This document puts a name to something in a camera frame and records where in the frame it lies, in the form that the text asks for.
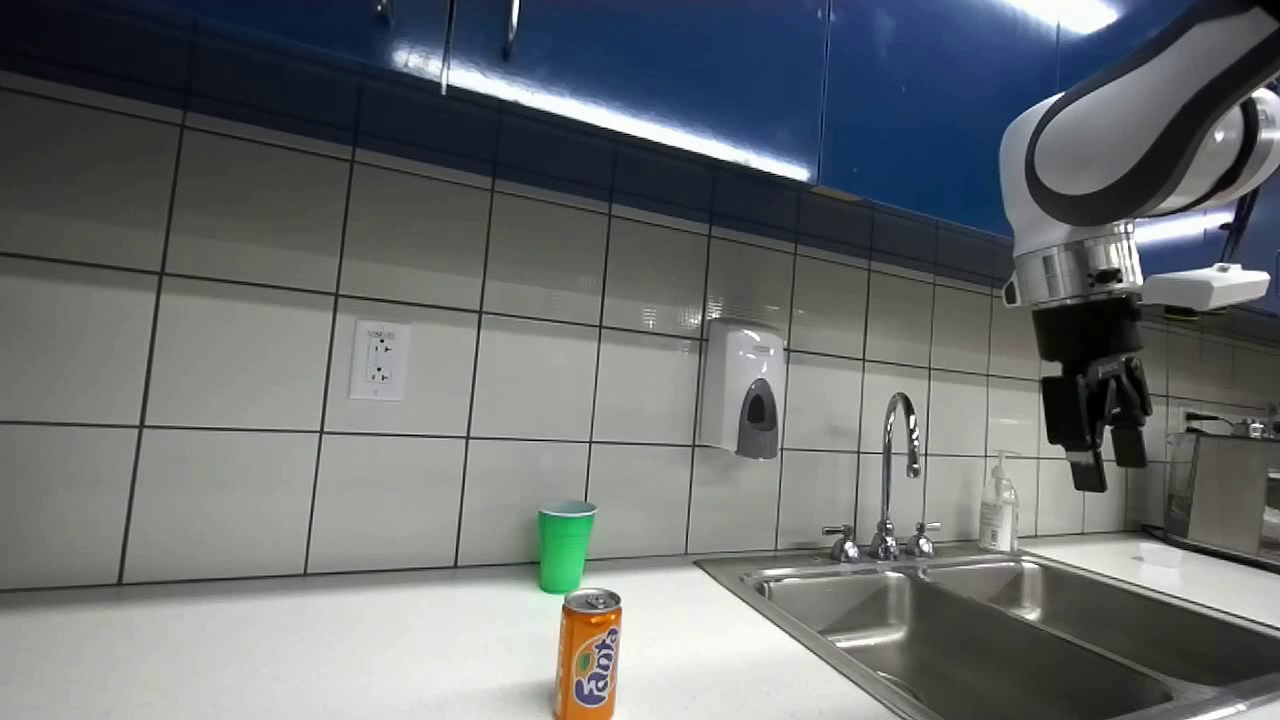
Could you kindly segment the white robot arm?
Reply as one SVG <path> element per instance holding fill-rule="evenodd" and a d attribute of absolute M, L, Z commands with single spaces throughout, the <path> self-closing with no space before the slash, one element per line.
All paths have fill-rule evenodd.
<path fill-rule="evenodd" d="M 1265 300 L 1240 259 L 1144 271 L 1137 225 L 1244 205 L 1276 170 L 1280 0 L 1192 0 L 1126 58 L 1028 104 L 999 136 L 1013 227 L 1006 307 L 1028 307 L 1047 439 L 1081 492 L 1102 453 L 1144 466 L 1152 392 L 1137 350 L 1147 302 L 1217 312 Z"/>

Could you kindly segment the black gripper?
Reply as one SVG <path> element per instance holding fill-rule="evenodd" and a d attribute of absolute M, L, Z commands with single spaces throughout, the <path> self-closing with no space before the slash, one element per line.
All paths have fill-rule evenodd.
<path fill-rule="evenodd" d="M 1068 453 L 1073 484 L 1102 492 L 1099 434 L 1110 434 L 1121 466 L 1144 466 L 1144 421 L 1152 411 L 1140 364 L 1140 307 L 1130 300 L 1065 302 L 1031 315 L 1040 357 L 1057 376 L 1040 379 L 1047 439 Z"/>

